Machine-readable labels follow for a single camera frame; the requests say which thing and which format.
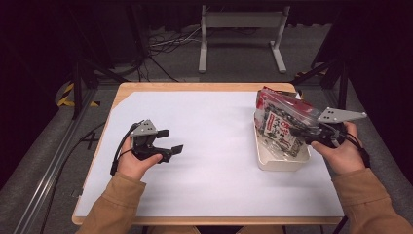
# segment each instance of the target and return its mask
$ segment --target plastic bag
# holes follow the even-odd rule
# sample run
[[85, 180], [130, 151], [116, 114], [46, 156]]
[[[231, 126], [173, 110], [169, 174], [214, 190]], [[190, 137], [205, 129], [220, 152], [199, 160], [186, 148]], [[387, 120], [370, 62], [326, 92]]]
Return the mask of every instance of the plastic bag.
[[316, 127], [319, 116], [320, 112], [309, 103], [264, 87], [258, 92], [254, 114], [259, 143], [275, 157], [296, 157], [305, 142], [289, 129]]

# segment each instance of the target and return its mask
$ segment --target white paper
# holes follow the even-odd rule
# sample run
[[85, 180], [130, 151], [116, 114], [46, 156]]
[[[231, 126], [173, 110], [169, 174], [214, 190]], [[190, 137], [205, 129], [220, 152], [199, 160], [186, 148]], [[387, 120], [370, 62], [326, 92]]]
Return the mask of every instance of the white paper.
[[258, 168], [253, 112], [256, 92], [133, 93], [109, 117], [75, 216], [86, 216], [111, 178], [111, 163], [132, 123], [150, 119], [183, 144], [169, 163], [151, 168], [139, 216], [343, 216], [322, 157], [297, 172]]

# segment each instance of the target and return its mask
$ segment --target metal stand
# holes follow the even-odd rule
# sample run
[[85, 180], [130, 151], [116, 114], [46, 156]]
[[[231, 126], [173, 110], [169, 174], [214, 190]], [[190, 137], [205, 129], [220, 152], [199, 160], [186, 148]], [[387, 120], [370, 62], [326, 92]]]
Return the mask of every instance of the metal stand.
[[271, 50], [276, 59], [280, 73], [286, 68], [280, 53], [280, 42], [288, 18], [289, 6], [282, 12], [207, 12], [203, 5], [201, 18], [202, 43], [199, 72], [207, 72], [207, 28], [208, 27], [276, 27], [278, 29], [275, 41], [270, 41]]

